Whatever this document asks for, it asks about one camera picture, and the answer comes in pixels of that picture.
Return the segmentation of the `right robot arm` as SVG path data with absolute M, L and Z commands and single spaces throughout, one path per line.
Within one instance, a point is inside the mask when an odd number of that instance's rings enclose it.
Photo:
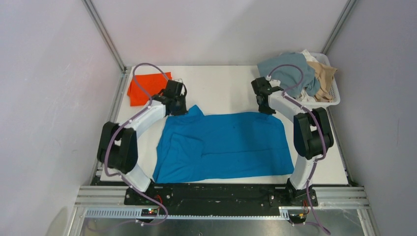
M 310 109 L 290 97 L 284 90 L 264 78 L 251 82 L 256 95 L 258 111 L 272 115 L 284 115 L 293 124 L 293 142 L 298 153 L 294 172 L 286 183 L 286 200 L 299 205 L 311 193 L 311 180 L 317 163 L 325 159 L 334 145 L 333 133 L 326 109 Z

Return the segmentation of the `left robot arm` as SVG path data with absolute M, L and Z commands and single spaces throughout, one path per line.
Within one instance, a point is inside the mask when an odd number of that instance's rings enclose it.
M 144 205 L 154 201 L 155 191 L 138 164 L 139 137 L 157 121 L 167 116 L 187 113 L 187 88 L 182 81 L 169 80 L 166 87 L 151 96 L 144 107 L 126 122 L 103 125 L 97 159 L 109 177 L 119 176 L 130 188 L 137 190 L 136 198 Z

